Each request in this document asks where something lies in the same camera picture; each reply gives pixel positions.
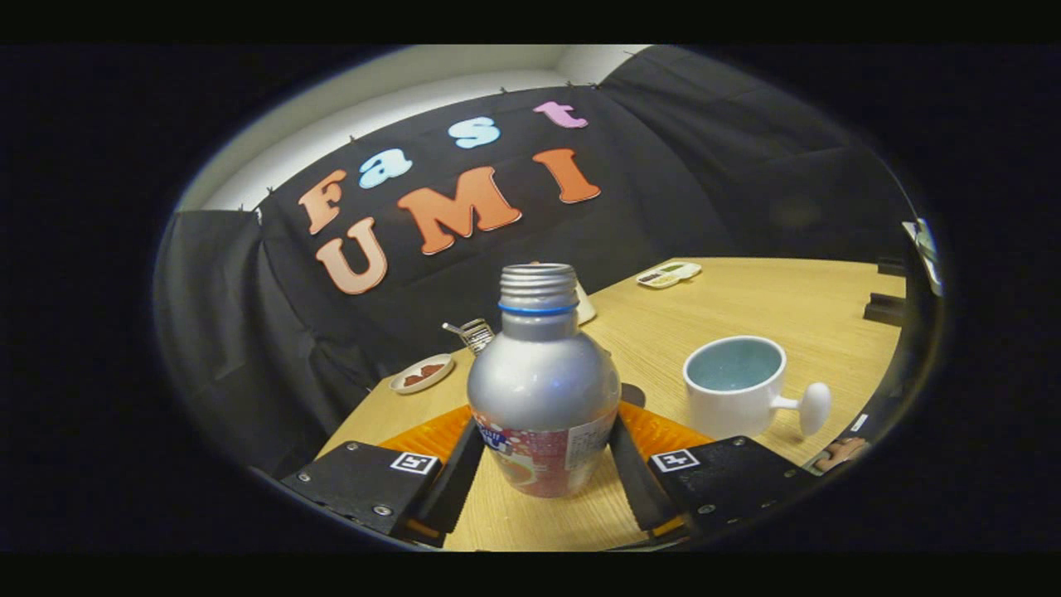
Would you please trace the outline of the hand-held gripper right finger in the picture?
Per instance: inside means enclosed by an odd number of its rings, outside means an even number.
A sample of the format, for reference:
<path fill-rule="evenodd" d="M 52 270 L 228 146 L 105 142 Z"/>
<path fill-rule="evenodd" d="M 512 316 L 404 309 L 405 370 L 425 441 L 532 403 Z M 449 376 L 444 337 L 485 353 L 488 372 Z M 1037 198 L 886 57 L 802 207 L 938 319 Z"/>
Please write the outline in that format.
<path fill-rule="evenodd" d="M 710 439 L 622 401 L 609 440 L 637 528 L 713 541 L 804 498 L 819 477 L 748 437 Z"/>

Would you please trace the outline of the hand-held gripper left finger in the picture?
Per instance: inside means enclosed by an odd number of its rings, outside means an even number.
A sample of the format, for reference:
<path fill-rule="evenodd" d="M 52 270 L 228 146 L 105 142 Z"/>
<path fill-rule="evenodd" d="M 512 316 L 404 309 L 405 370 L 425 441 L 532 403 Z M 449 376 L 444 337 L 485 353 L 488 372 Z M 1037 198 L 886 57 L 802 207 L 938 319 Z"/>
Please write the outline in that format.
<path fill-rule="evenodd" d="M 379 444 L 350 439 L 282 484 L 360 529 L 440 548 L 455 532 L 484 447 L 460 405 Z"/>

